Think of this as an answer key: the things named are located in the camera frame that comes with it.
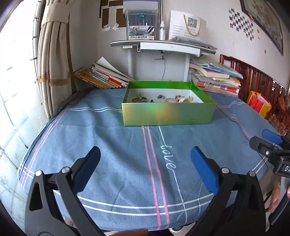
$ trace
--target white shelf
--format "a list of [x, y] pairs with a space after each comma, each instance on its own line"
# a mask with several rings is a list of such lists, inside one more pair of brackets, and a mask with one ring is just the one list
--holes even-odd
[[[124, 49], [137, 48], [137, 51], [141, 50], [159, 50], [168, 52], [179, 52], [185, 54], [185, 65], [184, 65], [184, 75], [183, 81], [187, 82], [190, 64], [190, 55], [200, 56], [203, 53], [215, 54], [215, 50], [184, 44], [176, 43], [171, 41], [156, 41], [156, 40], [124, 40], [116, 41], [111, 43], [111, 47], [123, 47]], [[128, 50], [128, 75], [133, 78], [133, 57], [131, 50]]]
[[138, 52], [140, 52], [141, 50], [159, 50], [159, 51], [180, 52], [196, 56], [200, 56], [203, 52], [215, 54], [215, 50], [209, 48], [170, 41], [124, 40], [111, 43], [111, 47], [123, 47], [124, 49], [131, 49], [135, 46], [137, 47]]

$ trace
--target human hand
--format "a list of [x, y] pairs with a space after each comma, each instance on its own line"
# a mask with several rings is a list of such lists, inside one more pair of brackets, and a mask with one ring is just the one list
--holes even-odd
[[[279, 197], [280, 197], [280, 182], [277, 182], [272, 191], [272, 198], [271, 198], [271, 203], [269, 206], [269, 211], [273, 211], [276, 209], [276, 207], [278, 206]], [[287, 197], [290, 198], [290, 186], [287, 190]]]
[[147, 229], [136, 229], [132, 231], [122, 231], [114, 234], [114, 236], [147, 236]]

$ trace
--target bottle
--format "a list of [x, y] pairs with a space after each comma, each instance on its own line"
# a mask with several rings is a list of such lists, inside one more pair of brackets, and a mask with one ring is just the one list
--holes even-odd
[[159, 40], [160, 41], [164, 41], [165, 40], [165, 24], [164, 24], [164, 21], [161, 21], [161, 24], [160, 24], [160, 30], [159, 30]]

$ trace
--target wall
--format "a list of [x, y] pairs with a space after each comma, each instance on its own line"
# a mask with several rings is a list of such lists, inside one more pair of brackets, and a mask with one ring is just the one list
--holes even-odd
[[[283, 34], [284, 56], [280, 54], [271, 39], [254, 22], [254, 40], [245, 37], [244, 32], [230, 28], [229, 12], [233, 8], [249, 19], [241, 10], [239, 0], [164, 0], [165, 25], [169, 28], [170, 10], [185, 11], [196, 14], [206, 20], [207, 43], [216, 46], [217, 53], [213, 57], [219, 60], [220, 54], [225, 54], [242, 60], [269, 76], [283, 86], [287, 86], [290, 71], [290, 33], [281, 21]], [[110, 8], [110, 30], [102, 32], [99, 19], [99, 1], [78, 1], [70, 14], [71, 52], [74, 70], [81, 66], [89, 67], [93, 61], [104, 56], [117, 69], [126, 73], [128, 70], [128, 50], [111, 48], [110, 42], [126, 39], [126, 29], [112, 29], [115, 25], [116, 8]], [[160, 80], [164, 71], [164, 61], [158, 51], [142, 51], [136, 55], [135, 78], [144, 80]], [[184, 70], [184, 55], [165, 53], [164, 80], [182, 81]]]

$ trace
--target white stripe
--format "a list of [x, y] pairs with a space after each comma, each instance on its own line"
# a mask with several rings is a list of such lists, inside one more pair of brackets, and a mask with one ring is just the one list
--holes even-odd
[[200, 196], [200, 193], [201, 193], [202, 186], [203, 186], [203, 183], [201, 184], [201, 186], [200, 186], [200, 191], [199, 191], [199, 193], [198, 193], [198, 199], [197, 199], [197, 201], [198, 201], [199, 208], [198, 208], [198, 215], [197, 215], [197, 216], [199, 216], [199, 214], [200, 214], [200, 202], [199, 202], [199, 196]]
[[233, 101], [230, 105], [222, 105], [221, 107], [229, 107], [233, 104], [245, 104], [245, 102], [241, 101], [241, 102], [238, 102], [238, 101]]
[[28, 177], [33, 179], [33, 177], [30, 174], [27, 174], [27, 173], [25, 173], [25, 174], [28, 175]]
[[[174, 207], [174, 206], [180, 206], [180, 205], [183, 205], [183, 204], [189, 204], [189, 203], [196, 202], [198, 200], [201, 200], [201, 199], [210, 197], [212, 195], [213, 195], [213, 193], [208, 194], [208, 195], [203, 196], [203, 197], [200, 197], [198, 199], [194, 199], [194, 200], [190, 200], [190, 201], [184, 202], [184, 203], [176, 203], [176, 204], [167, 205], [167, 207]], [[109, 203], [94, 201], [94, 200], [87, 199], [87, 198], [84, 198], [84, 197], [81, 197], [81, 196], [77, 196], [77, 197], [79, 199], [82, 199], [82, 200], [85, 200], [85, 201], [88, 201], [88, 202], [92, 202], [92, 203], [96, 203], [96, 204], [100, 204], [100, 205], [104, 205], [104, 206], [111, 206], [111, 207], [128, 208], [128, 209], [155, 209], [156, 208], [155, 206], [142, 207], [142, 206], [122, 206], [122, 205], [114, 205], [114, 204], [109, 204]]]
[[160, 126], [158, 126], [158, 127], [159, 127], [159, 130], [160, 130], [161, 137], [162, 137], [162, 139], [163, 139], [164, 146], [166, 146], [165, 141], [164, 141], [163, 134], [162, 134], [161, 129], [160, 129]]
[[70, 109], [85, 109], [85, 108], [89, 108], [89, 109], [96, 110], [96, 111], [103, 110], [103, 109], [106, 109], [106, 108], [111, 108], [111, 109], [122, 111], [122, 109], [117, 109], [117, 108], [113, 108], [113, 107], [103, 107], [103, 108], [99, 108], [99, 109], [95, 109], [95, 108], [91, 108], [91, 107], [72, 107], [72, 108], [67, 108], [66, 110], [70, 110]]
[[[27, 170], [27, 168], [25, 166], [23, 166], [22, 164], [20, 166], [24, 167], [24, 169]], [[33, 171], [29, 170], [29, 172], [35, 175], [35, 173]]]
[[20, 163], [20, 165], [19, 165], [19, 168], [18, 168], [18, 170], [17, 170], [17, 176], [18, 176], [18, 178], [20, 178], [20, 175], [19, 175], [19, 172], [20, 172], [20, 167], [21, 166], [23, 166], [23, 161], [24, 161], [24, 158], [25, 158], [25, 156], [26, 156], [26, 154], [27, 154], [27, 152], [29, 151], [29, 149], [27, 149], [27, 151], [26, 151], [26, 153], [25, 153], [25, 155], [24, 155], [24, 157], [22, 158], [22, 160], [21, 160], [21, 163]]
[[[160, 130], [160, 134], [161, 134], [161, 137], [163, 139], [163, 142], [164, 142], [164, 146], [166, 146], [160, 126], [159, 126], [159, 130]], [[178, 185], [178, 182], [177, 182], [177, 178], [176, 178], [176, 175], [175, 175], [175, 171], [173, 169], [172, 169], [172, 171], [173, 171], [174, 179], [175, 179], [176, 186], [177, 186], [177, 189], [178, 189], [178, 192], [179, 192], [179, 196], [181, 198], [182, 205], [183, 205], [183, 208], [184, 208], [184, 211], [185, 211], [185, 224], [186, 224], [187, 223], [187, 212], [186, 212], [186, 208], [185, 208], [184, 201], [183, 201], [183, 198], [182, 198], [180, 189], [179, 189], [179, 185]]]
[[232, 107], [232, 105], [242, 105], [242, 104], [246, 104], [246, 103], [244, 103], [244, 102], [241, 102], [241, 103], [233, 103], [233, 104], [231, 104], [231, 105], [229, 105], [229, 106], [217, 106], [217, 108], [230, 108], [230, 107]]
[[259, 172], [259, 170], [260, 170], [260, 169], [263, 167], [263, 165], [261, 165], [261, 166], [260, 166], [260, 168], [257, 170], [257, 172], [256, 172], [256, 173], [258, 173], [258, 172]]
[[264, 160], [265, 157], [263, 157], [262, 160], [260, 160], [260, 162], [254, 167], [254, 169], [256, 169], [258, 167], [258, 165], [260, 165], [260, 163]]
[[104, 111], [108, 111], [108, 110], [112, 110], [112, 111], [116, 111], [116, 112], [120, 112], [122, 113], [122, 111], [119, 111], [119, 110], [115, 110], [115, 109], [105, 109], [105, 110], [102, 110], [102, 111], [96, 111], [94, 109], [90, 109], [90, 108], [85, 108], [85, 109], [82, 109], [82, 110], [75, 110], [75, 109], [72, 109], [72, 108], [69, 108], [69, 109], [66, 109], [67, 111], [84, 111], [84, 110], [90, 110], [90, 111], [94, 111], [94, 112], [104, 112]]
[[171, 211], [171, 212], [169, 212], [169, 214], [174, 214], [174, 213], [179, 213], [179, 212], [183, 212], [183, 211], [188, 211], [188, 210], [192, 210], [192, 209], [195, 209], [195, 208], [198, 208], [198, 207], [201, 207], [201, 206], [204, 206], [204, 205], [207, 205], [207, 204], [209, 204], [211, 202], [211, 200], [210, 201], [208, 201], [208, 202], [205, 202], [205, 203], [203, 203], [203, 204], [200, 204], [200, 205], [197, 205], [197, 206], [194, 206], [194, 207], [190, 207], [190, 208], [186, 208], [186, 209], [182, 209], [182, 210], [179, 210], [179, 211]]
[[[192, 210], [192, 209], [195, 209], [195, 208], [198, 208], [200, 206], [204, 206], [204, 205], [207, 205], [209, 204], [211, 201], [208, 201], [208, 202], [205, 202], [203, 204], [200, 204], [200, 205], [197, 205], [197, 206], [194, 206], [194, 207], [190, 207], [190, 208], [185, 208], [185, 209], [182, 209], [182, 210], [178, 210], [178, 211], [171, 211], [169, 212], [169, 214], [174, 214], [174, 213], [180, 213], [180, 212], [186, 212], [188, 210]], [[84, 207], [86, 208], [90, 208], [90, 209], [93, 209], [93, 210], [97, 210], [97, 211], [101, 211], [101, 212], [106, 212], [106, 213], [111, 213], [111, 214], [118, 214], [118, 215], [128, 215], [128, 216], [156, 216], [157, 213], [123, 213], [123, 212], [117, 212], [117, 211], [108, 211], [108, 210], [103, 210], [103, 209], [99, 209], [99, 208], [96, 208], [96, 207], [91, 207], [91, 206], [87, 206], [87, 205], [84, 205], [82, 204]]]

